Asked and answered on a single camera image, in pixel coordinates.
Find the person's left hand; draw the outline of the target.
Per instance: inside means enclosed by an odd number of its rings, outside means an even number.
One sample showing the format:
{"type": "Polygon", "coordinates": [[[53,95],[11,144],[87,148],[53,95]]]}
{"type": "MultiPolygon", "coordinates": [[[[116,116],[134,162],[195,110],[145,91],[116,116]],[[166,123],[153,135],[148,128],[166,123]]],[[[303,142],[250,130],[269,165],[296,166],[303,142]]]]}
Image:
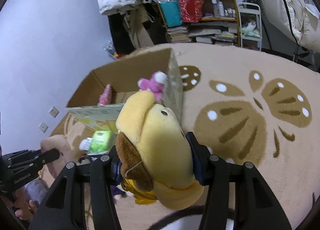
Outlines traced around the person's left hand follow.
{"type": "Polygon", "coordinates": [[[14,207],[17,208],[15,215],[20,220],[32,220],[37,211],[37,203],[34,200],[27,201],[22,188],[16,190],[15,197],[14,207]]]}

